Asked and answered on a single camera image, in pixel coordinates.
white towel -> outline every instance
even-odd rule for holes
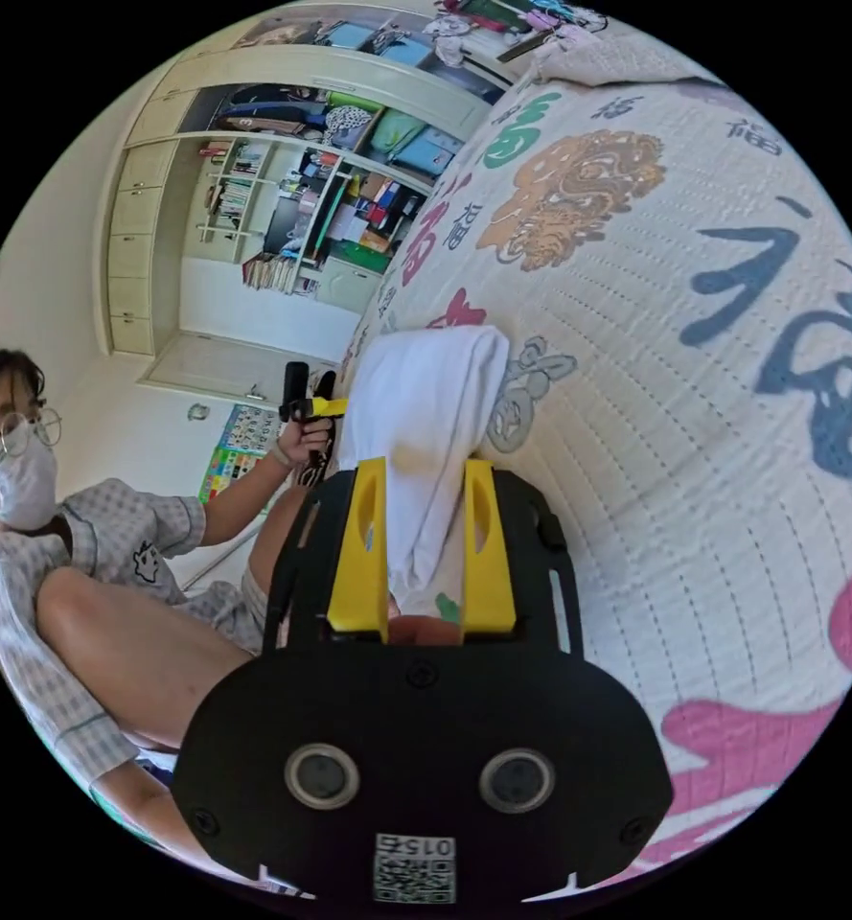
[[[508,355],[494,327],[458,326],[381,335],[358,364],[336,462],[351,470],[386,458],[387,570],[398,597],[435,574]]]

camera lens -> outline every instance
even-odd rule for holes
[[[503,751],[483,768],[479,789],[483,801],[506,815],[533,811],[553,791],[550,762],[533,750]]]
[[[305,745],[288,758],[285,784],[309,808],[321,811],[341,808],[358,791],[358,768],[338,747]]]

bed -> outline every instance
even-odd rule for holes
[[[600,37],[544,46],[451,163],[337,395],[378,335],[509,337],[482,453],[559,515],[587,657],[641,700],[676,788],[612,884],[743,820],[852,682],[852,238],[740,97]],[[461,558],[457,520],[403,612],[453,610]]]

person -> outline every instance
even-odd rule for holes
[[[307,490],[292,486],[271,507],[240,587],[215,582],[187,597],[166,560],[235,538],[322,448],[330,421],[289,423],[267,456],[204,504],[118,479],[58,502],[61,419],[44,388],[24,352],[0,349],[3,671],[36,732],[92,792],[183,862],[248,881],[209,859],[138,760],[179,750],[208,692],[262,649],[266,592]],[[451,624],[421,622],[430,619],[392,618],[390,640],[459,640]]]

yellow bracket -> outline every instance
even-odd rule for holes
[[[387,642],[387,462],[362,460],[336,566],[327,620],[337,633],[380,633]]]
[[[466,537],[461,630],[464,635],[510,633],[515,628],[515,598],[493,466],[486,460],[468,460],[464,470]],[[479,549],[478,538],[482,540]]]
[[[312,418],[341,418],[346,414],[348,400],[324,400],[319,396],[311,400]]]

